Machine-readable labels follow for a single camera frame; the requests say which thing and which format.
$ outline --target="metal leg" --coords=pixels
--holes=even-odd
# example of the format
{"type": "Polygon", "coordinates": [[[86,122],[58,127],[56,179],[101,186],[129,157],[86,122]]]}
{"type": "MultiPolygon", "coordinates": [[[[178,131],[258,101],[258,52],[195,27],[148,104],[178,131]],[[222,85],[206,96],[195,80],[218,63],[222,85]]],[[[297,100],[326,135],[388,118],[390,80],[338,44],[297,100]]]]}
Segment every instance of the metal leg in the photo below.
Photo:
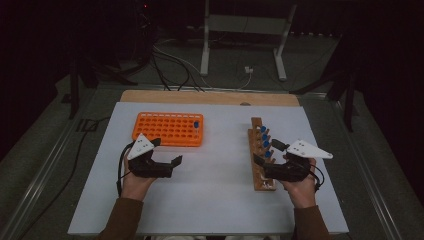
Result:
{"type": "Polygon", "coordinates": [[[205,0],[205,33],[203,38],[202,63],[200,65],[200,76],[206,77],[209,68],[209,0],[205,0]]]}
{"type": "Polygon", "coordinates": [[[286,26],[284,28],[283,33],[281,34],[281,42],[278,48],[274,49],[274,59],[275,66],[277,67],[278,79],[280,81],[286,81],[287,75],[286,70],[284,69],[283,59],[281,58],[281,54],[283,53],[284,45],[286,44],[287,37],[290,32],[290,26],[293,20],[294,13],[296,11],[297,5],[293,5],[290,9],[289,16],[287,17],[286,26]]]}

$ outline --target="person's left hand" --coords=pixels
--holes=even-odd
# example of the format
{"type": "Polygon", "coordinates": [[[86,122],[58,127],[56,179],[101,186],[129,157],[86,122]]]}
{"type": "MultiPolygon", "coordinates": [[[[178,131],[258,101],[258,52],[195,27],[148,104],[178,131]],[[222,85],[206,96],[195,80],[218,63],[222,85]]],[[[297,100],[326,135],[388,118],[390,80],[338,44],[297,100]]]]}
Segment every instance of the person's left hand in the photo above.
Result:
{"type": "MultiPolygon", "coordinates": [[[[127,154],[124,157],[125,173],[129,172],[127,154]]],[[[156,178],[137,177],[133,173],[129,173],[124,177],[121,198],[130,198],[143,201],[149,190],[150,185],[156,178]]]]}

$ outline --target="gray carpet floor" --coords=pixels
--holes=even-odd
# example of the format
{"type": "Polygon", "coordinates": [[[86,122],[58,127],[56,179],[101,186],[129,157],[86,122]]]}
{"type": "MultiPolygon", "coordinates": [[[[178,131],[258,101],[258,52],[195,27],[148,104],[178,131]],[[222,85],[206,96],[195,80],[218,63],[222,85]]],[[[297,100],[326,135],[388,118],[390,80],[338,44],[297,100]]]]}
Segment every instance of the gray carpet floor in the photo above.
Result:
{"type": "MultiPolygon", "coordinates": [[[[280,82],[272,57],[275,39],[259,44],[227,42],[232,47],[211,45],[209,75],[203,79],[196,73],[200,68],[201,40],[180,43],[162,38],[156,51],[176,56],[190,62],[196,83],[205,91],[263,91],[285,94],[317,80],[337,39],[325,37],[290,37],[283,54],[288,80],[280,82]],[[244,73],[244,66],[252,66],[253,73],[244,73]]],[[[122,66],[133,63],[122,61],[122,66]]],[[[177,88],[186,78],[185,70],[178,64],[157,58],[157,65],[168,82],[177,88]]],[[[163,89],[160,78],[152,66],[128,77],[139,83],[130,87],[121,85],[99,74],[97,89],[81,88],[81,109],[74,120],[69,120],[70,106],[60,102],[69,92],[69,77],[58,82],[59,96],[45,109],[40,118],[20,139],[0,164],[0,229],[3,234],[12,232],[13,238],[30,227],[56,193],[64,186],[74,167],[75,173],[63,193],[48,210],[29,228],[23,239],[89,239],[67,234],[70,221],[91,165],[97,154],[107,121],[99,123],[96,131],[78,131],[80,119],[102,119],[112,114],[114,105],[126,89],[163,89]],[[44,181],[31,186],[43,164],[55,158],[51,171],[44,181]],[[34,191],[33,204],[19,211],[30,189],[34,191]]],[[[339,198],[350,233],[334,239],[424,239],[424,210],[400,170],[378,125],[368,111],[361,93],[355,92],[354,132],[350,133],[341,121],[343,99],[330,102],[323,96],[331,83],[311,93],[299,96],[317,143],[335,156],[326,160],[334,189],[339,198]]],[[[184,90],[194,90],[186,85],[184,90]]]]}

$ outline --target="sleeve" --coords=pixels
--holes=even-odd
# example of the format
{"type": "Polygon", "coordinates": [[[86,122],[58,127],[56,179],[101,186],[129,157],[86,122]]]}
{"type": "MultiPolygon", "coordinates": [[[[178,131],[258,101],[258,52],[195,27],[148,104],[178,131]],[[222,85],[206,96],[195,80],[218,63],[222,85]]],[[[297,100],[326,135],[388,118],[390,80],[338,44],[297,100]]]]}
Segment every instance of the sleeve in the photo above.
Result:
{"type": "Polygon", "coordinates": [[[109,216],[106,228],[95,239],[134,239],[142,209],[143,202],[141,201],[118,198],[109,216]]]}
{"type": "Polygon", "coordinates": [[[318,206],[295,208],[294,219],[296,223],[295,234],[298,240],[331,239],[318,206]]]}

